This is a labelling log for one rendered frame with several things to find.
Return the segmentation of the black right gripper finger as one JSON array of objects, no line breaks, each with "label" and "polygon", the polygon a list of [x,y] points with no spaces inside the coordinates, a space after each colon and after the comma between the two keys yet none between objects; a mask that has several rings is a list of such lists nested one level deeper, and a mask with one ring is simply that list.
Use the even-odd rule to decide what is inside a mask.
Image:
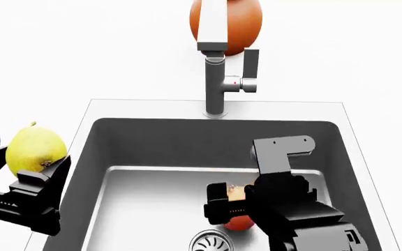
[{"label": "black right gripper finger", "polygon": [[247,215],[246,200],[230,201],[227,183],[211,183],[207,186],[207,203],[204,216],[211,225],[224,225],[233,217]]},{"label": "black right gripper finger", "polygon": [[255,186],[251,184],[245,185],[244,194],[245,194],[246,206],[254,207],[256,205],[256,202],[258,202],[258,198],[255,193]]}]

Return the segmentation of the grey rectangular sink basin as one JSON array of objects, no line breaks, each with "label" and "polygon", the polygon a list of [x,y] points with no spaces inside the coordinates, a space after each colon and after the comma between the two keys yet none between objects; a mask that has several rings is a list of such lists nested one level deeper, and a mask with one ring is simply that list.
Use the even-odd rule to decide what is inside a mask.
[{"label": "grey rectangular sink basin", "polygon": [[25,251],[188,251],[216,229],[234,251],[269,251],[257,227],[228,231],[204,217],[207,186],[258,177],[254,139],[308,135],[310,155],[290,159],[323,204],[352,223],[368,251],[400,251],[348,116],[338,103],[93,100],[70,148],[61,231],[32,234]]}]

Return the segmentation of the orange fruit behind faucet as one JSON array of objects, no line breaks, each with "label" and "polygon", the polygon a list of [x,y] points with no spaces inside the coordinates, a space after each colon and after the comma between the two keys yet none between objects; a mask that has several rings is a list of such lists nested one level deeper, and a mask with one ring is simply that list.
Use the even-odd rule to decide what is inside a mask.
[{"label": "orange fruit behind faucet", "polygon": [[262,27],[259,0],[227,0],[228,49],[226,56],[240,54],[257,39]]}]

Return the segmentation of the grey metal sink faucet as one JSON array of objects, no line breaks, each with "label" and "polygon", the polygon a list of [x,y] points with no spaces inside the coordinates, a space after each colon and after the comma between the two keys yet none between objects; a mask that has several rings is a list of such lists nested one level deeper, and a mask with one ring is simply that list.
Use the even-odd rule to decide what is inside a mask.
[{"label": "grey metal sink faucet", "polygon": [[228,49],[228,0],[201,0],[197,50],[205,55],[205,116],[224,112],[225,51]]}]

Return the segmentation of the yellow green pear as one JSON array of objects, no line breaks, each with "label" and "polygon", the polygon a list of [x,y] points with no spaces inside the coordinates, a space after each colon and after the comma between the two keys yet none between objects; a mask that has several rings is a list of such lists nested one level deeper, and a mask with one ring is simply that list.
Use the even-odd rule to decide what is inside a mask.
[{"label": "yellow green pear", "polygon": [[54,162],[66,157],[68,150],[63,139],[51,129],[40,127],[34,121],[20,129],[6,149],[6,164],[17,176],[22,170],[41,172]]}]

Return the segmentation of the metal sink drain strainer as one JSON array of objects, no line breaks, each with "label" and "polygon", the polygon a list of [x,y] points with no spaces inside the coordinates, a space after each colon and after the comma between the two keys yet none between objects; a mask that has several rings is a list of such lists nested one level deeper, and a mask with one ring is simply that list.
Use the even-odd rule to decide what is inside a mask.
[{"label": "metal sink drain strainer", "polygon": [[192,238],[188,251],[235,251],[235,247],[230,237],[222,231],[207,229]]}]

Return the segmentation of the red orange round fruit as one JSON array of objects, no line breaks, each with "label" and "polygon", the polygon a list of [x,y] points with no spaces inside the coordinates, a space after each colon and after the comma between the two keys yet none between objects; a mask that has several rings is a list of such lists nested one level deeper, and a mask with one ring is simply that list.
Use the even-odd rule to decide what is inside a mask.
[{"label": "red orange round fruit", "polygon": [[[244,186],[229,185],[227,188],[229,201],[245,200],[246,195]],[[254,222],[247,215],[233,217],[230,221],[223,226],[230,231],[246,231],[254,225]]]}]

